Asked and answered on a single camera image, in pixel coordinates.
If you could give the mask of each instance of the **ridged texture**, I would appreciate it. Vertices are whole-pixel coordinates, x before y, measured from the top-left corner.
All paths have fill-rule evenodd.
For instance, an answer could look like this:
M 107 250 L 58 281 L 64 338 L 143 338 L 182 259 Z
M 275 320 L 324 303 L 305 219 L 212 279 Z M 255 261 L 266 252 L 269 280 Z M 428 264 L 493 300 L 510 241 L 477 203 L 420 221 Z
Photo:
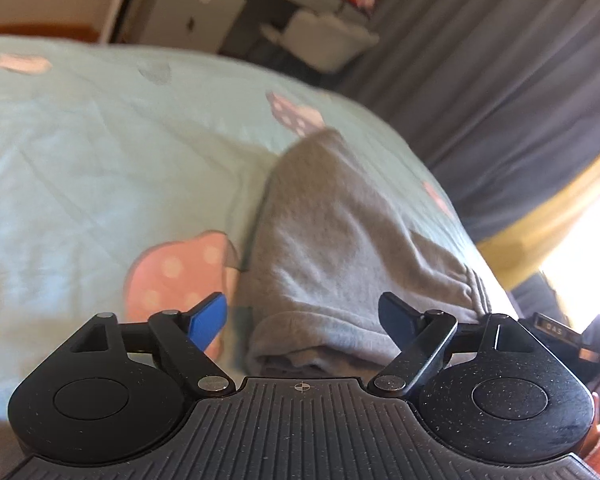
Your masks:
M 250 379 L 227 399 L 201 401 L 170 441 L 147 455 L 91 469 L 33 458 L 14 480 L 417 479 L 595 480 L 573 457 L 504 467 L 435 441 L 401 400 L 354 379 Z

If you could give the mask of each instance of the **sunlight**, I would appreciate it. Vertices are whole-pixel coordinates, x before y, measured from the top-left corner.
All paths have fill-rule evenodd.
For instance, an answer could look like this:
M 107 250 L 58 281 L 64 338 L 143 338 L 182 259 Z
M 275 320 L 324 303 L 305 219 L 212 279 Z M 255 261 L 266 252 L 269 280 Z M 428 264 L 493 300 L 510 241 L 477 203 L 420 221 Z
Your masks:
M 542 264 L 579 332 L 600 314 L 600 200 Z

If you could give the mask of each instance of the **gray curtain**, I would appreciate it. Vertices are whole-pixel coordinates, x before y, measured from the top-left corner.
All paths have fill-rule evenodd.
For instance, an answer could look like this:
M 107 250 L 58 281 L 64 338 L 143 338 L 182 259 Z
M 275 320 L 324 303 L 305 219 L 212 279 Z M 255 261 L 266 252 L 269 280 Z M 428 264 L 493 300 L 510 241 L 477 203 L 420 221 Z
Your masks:
M 560 310 L 558 298 L 542 272 L 536 272 L 511 291 L 520 317 L 530 317 L 542 312 L 556 321 L 568 324 L 569 320 Z
M 600 153 L 600 0 L 384 0 L 381 41 L 322 85 L 388 121 L 474 240 Z

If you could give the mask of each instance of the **folded gray cloth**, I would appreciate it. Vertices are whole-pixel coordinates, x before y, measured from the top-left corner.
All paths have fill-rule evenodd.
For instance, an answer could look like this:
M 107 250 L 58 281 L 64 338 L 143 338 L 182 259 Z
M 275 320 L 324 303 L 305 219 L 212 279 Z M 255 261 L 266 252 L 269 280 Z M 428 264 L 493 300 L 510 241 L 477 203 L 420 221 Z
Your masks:
M 333 130 L 280 159 L 248 267 L 237 299 L 253 309 L 255 375 L 370 378 L 398 353 L 378 321 L 385 291 L 461 322 L 490 311 L 478 276 L 410 230 Z

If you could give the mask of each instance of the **light blue bedsheet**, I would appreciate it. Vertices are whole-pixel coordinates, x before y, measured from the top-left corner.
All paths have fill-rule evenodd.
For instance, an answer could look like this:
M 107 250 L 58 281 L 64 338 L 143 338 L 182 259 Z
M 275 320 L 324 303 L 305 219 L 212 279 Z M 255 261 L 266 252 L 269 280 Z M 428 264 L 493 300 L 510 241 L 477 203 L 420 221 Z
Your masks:
M 123 284 L 147 248 L 206 230 L 243 256 L 267 175 L 298 135 L 268 92 L 318 110 L 421 234 L 503 290 L 404 141 L 363 107 L 283 76 L 176 50 L 0 37 L 39 55 L 42 75 L 0 68 L 0 418 L 14 387 L 94 313 L 123 315 Z M 239 378 L 237 309 L 222 365 Z

